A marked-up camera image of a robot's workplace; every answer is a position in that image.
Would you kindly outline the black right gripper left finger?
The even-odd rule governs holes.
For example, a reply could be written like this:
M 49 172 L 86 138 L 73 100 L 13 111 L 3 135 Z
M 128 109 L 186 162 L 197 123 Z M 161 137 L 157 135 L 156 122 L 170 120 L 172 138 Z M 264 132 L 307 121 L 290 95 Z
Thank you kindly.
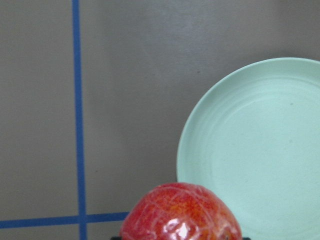
M 121 240 L 120 236 L 113 236 L 110 238 L 110 240 Z

